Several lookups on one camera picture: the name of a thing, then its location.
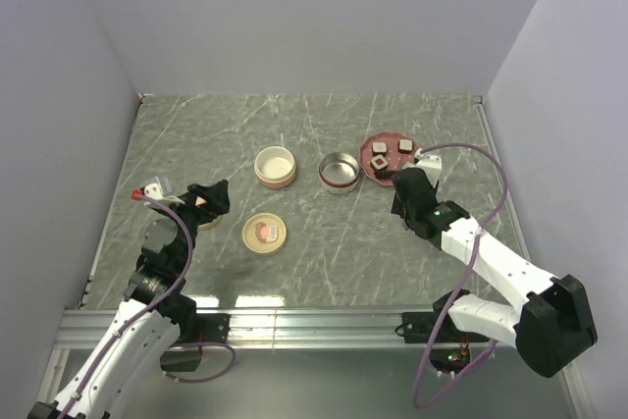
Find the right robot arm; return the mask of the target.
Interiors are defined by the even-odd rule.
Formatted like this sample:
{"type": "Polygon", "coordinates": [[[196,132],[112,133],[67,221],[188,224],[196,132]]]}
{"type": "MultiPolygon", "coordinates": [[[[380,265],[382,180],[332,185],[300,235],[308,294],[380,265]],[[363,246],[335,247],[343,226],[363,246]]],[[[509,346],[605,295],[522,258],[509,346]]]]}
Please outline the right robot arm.
{"type": "Polygon", "coordinates": [[[392,184],[392,213],[505,300],[499,304],[455,288],[434,306],[429,344],[438,336],[454,340],[461,333],[477,334],[515,348],[534,372],[550,378],[597,343],[589,299],[578,279],[534,266],[461,206],[440,202],[423,170],[405,169],[393,175],[392,184]]]}

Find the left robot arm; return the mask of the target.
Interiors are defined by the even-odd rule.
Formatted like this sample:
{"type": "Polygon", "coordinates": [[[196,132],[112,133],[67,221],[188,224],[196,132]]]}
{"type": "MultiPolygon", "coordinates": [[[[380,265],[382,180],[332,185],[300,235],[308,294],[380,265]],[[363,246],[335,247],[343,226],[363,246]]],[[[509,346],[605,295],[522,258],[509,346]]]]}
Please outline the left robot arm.
{"type": "Polygon", "coordinates": [[[229,213],[229,184],[193,183],[174,196],[155,178],[132,199],[160,214],[144,242],[113,320],[70,382],[50,402],[37,402],[31,418],[114,418],[151,367],[171,380],[194,371],[205,347],[227,345],[230,317],[203,315],[182,293],[200,227],[229,213]]]}

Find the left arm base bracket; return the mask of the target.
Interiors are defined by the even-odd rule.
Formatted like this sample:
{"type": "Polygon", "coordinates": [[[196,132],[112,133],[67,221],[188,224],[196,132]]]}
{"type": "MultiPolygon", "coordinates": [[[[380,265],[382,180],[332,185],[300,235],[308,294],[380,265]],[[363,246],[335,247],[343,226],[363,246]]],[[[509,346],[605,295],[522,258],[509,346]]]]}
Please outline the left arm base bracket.
{"type": "Polygon", "coordinates": [[[224,371],[235,363],[236,355],[228,345],[231,315],[227,313],[196,314],[175,343],[160,357],[166,376],[175,379],[179,373],[193,373],[201,365],[206,349],[225,348],[232,356],[224,371]]]}

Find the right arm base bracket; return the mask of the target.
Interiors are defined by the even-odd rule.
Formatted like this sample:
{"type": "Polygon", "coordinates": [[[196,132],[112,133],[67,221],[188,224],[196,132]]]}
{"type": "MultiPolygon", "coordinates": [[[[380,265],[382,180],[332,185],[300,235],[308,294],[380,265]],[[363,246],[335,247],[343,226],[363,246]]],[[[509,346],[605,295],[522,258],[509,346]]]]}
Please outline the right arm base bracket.
{"type": "MultiPolygon", "coordinates": [[[[401,324],[394,329],[394,333],[403,338],[405,343],[427,343],[436,326],[436,321],[441,314],[449,292],[433,303],[431,311],[411,311],[401,314],[401,324]]],[[[436,343],[471,343],[488,342],[489,339],[475,333],[459,331],[446,317],[436,337],[436,343]]]]}

